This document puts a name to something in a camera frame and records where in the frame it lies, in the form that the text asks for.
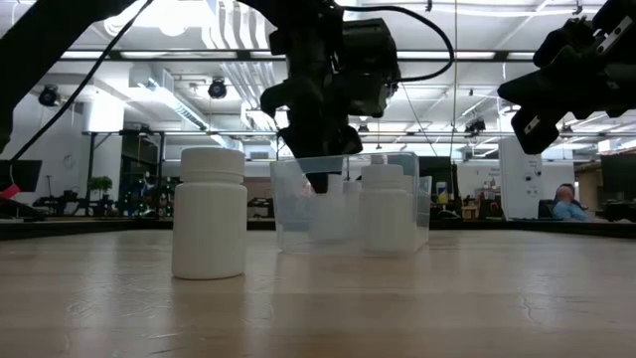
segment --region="transparent container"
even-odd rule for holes
[[[415,154],[271,163],[278,246],[286,253],[394,256],[428,241],[431,178]]]

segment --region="desk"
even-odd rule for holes
[[[0,242],[0,357],[633,357],[636,245],[431,232],[412,259],[280,254],[170,275],[169,231]]]

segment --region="white plastic bottle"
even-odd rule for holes
[[[360,191],[362,186],[357,181],[345,182],[345,211],[342,215],[345,221],[345,236],[350,240],[360,237],[359,215],[360,211]]]
[[[212,279],[242,274],[245,265],[247,189],[244,155],[222,148],[182,153],[175,191],[172,274]]]
[[[399,165],[377,164],[362,168],[360,231],[366,251],[411,253],[413,251],[413,205],[404,189]]]
[[[309,239],[334,242],[347,238],[343,177],[329,174],[327,193],[312,197],[309,204]]]

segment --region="pillar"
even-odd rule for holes
[[[85,127],[87,131],[119,131],[123,129],[124,103],[118,98],[104,93],[95,100],[84,104]],[[121,136],[97,137],[99,146],[94,151],[92,176],[107,176],[112,180],[112,189],[108,191],[112,200],[119,195],[119,176],[121,170]],[[98,199],[91,194],[91,200]]]
[[[541,155],[524,153],[516,137],[501,139],[499,151],[506,219],[536,219],[539,201],[544,198]]]

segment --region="blue shirt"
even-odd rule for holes
[[[589,217],[580,209],[578,205],[573,203],[558,202],[553,208],[553,216],[555,219],[574,220],[580,222],[588,222]]]

